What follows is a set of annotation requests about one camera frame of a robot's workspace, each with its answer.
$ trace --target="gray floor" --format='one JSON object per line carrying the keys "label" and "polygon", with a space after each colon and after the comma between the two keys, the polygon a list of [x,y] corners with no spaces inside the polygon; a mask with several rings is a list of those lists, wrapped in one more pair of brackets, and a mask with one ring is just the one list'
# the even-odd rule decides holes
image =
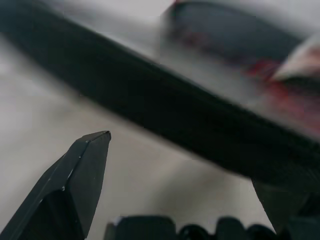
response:
{"label": "gray floor", "polygon": [[[74,19],[95,26],[101,33],[149,57],[159,57],[155,47],[159,32],[149,30],[161,29],[157,17],[170,4],[169,0],[134,3],[126,0],[121,4],[96,0],[96,4],[113,13],[104,23],[114,21],[114,24],[107,27],[103,21],[85,14],[77,16],[77,12],[73,13]],[[131,23],[135,31],[125,30],[129,18],[138,23]],[[149,37],[142,37],[145,35],[138,34],[138,29]],[[130,214],[166,214],[178,226],[199,223],[210,231],[218,217],[225,215],[240,218],[246,226],[252,223],[270,226],[249,180],[209,165],[77,98],[65,86],[53,84],[50,76],[4,41],[0,46],[0,230],[37,179],[75,139],[102,130],[112,132],[112,141],[88,239],[101,240],[108,221]]]}

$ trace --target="white surface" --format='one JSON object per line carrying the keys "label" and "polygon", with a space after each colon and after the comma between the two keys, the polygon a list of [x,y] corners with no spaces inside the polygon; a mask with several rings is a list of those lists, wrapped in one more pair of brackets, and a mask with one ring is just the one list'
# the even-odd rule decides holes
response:
{"label": "white surface", "polygon": [[[161,40],[158,17],[170,1],[95,1],[92,8],[99,6],[101,14],[109,13],[102,14],[105,20],[88,21],[84,15],[74,19],[156,57]],[[178,226],[199,223],[211,231],[223,215],[238,217],[245,225],[258,222],[270,226],[249,180],[208,165],[144,129],[79,100],[13,54],[5,43],[0,46],[0,230],[43,172],[74,140],[102,130],[111,131],[112,141],[88,239],[101,240],[108,221],[129,214],[167,214]]]}

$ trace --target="black elongated object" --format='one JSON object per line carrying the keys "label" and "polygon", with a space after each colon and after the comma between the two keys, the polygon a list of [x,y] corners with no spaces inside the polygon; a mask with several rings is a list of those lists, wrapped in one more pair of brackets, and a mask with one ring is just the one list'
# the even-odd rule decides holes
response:
{"label": "black elongated object", "polygon": [[316,141],[232,105],[35,3],[1,0],[0,31],[58,79],[228,170],[287,190],[320,190]]}
{"label": "black elongated object", "polygon": [[83,240],[103,185],[111,134],[75,141],[35,184],[0,234],[0,240]]}

